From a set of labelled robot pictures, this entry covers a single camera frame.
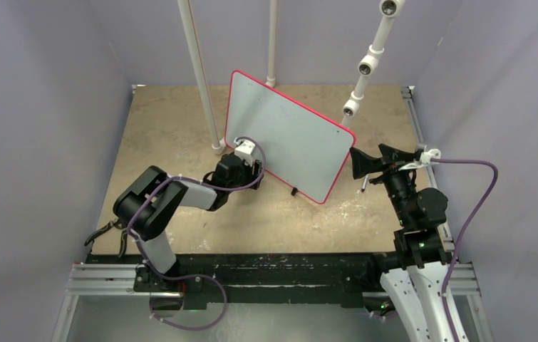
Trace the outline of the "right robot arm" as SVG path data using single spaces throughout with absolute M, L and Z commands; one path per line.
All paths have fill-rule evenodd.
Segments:
M 352 147 L 352 175 L 383 185 L 400 228 L 394 233 L 394 252 L 373 256 L 365 278 L 385 290 L 411 341 L 464 341 L 465 330 L 457 313 L 448 280 L 452 254 L 443 246 L 439 226 L 447 221 L 448 198 L 438 189 L 418 190 L 415 175 L 441 157 L 436 147 L 424 145 L 406 152 L 386 144 L 380 156 Z

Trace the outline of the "pink-framed whiteboard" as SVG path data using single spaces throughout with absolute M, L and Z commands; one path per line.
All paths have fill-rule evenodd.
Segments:
M 248 137 L 266 155 L 265 168 L 317 204 L 329 198 L 356 135 L 349 128 L 249 74 L 231 74 L 224 139 Z

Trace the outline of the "black white marker pen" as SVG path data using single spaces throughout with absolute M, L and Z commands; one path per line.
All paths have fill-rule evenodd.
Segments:
M 364 176 L 363 178 L 363 184 L 362 184 L 362 187 L 361 187 L 361 192 L 365 192 L 366 189 L 367 189 L 367 186 L 368 186 L 368 183 L 369 183 L 369 178 L 370 178 L 370 175 L 367 174 Z

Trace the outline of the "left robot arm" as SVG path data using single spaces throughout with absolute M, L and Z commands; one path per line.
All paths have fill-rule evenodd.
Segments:
M 266 158 L 238 155 L 221 156 L 215 169 L 201 180 L 169 175 L 158 166 L 149 166 L 117 198 L 113 213 L 125 224 L 144 262 L 151 282 L 161 291 L 171 291 L 183 276 L 165 230 L 180 207 L 215 212 L 231 193 L 259 188 Z

